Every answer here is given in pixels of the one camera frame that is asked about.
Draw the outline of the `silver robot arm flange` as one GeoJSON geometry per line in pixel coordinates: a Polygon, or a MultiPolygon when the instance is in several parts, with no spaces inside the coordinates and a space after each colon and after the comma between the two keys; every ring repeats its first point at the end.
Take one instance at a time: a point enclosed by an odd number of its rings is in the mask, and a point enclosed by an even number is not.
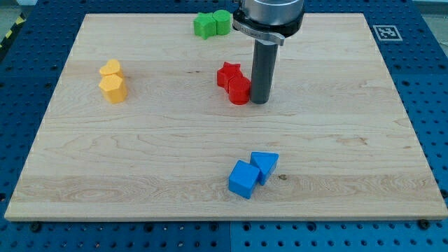
{"type": "Polygon", "coordinates": [[[266,46],[282,46],[301,27],[304,0],[242,0],[232,27],[266,46]]]}

